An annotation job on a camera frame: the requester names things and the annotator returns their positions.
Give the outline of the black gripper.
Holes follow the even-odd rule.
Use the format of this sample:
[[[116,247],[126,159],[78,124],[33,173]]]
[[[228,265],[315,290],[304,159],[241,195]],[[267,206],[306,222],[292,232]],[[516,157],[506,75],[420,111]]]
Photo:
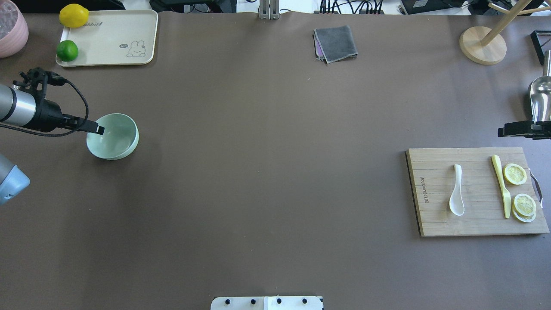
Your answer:
[[[42,100],[36,104],[33,117],[33,129],[40,132],[51,132],[54,129],[69,129],[103,135],[105,128],[87,118],[63,114],[56,102]]]

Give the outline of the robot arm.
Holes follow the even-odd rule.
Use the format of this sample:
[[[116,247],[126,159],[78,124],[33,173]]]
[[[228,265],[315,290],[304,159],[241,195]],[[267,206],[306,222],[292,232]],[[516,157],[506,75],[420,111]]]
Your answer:
[[[49,136],[54,129],[68,134],[84,131],[102,135],[104,128],[87,117],[63,114],[57,103],[46,100],[44,90],[31,94],[15,87],[1,86],[1,126],[7,129]],[[4,155],[0,156],[0,203],[3,205],[30,185],[30,179]]]

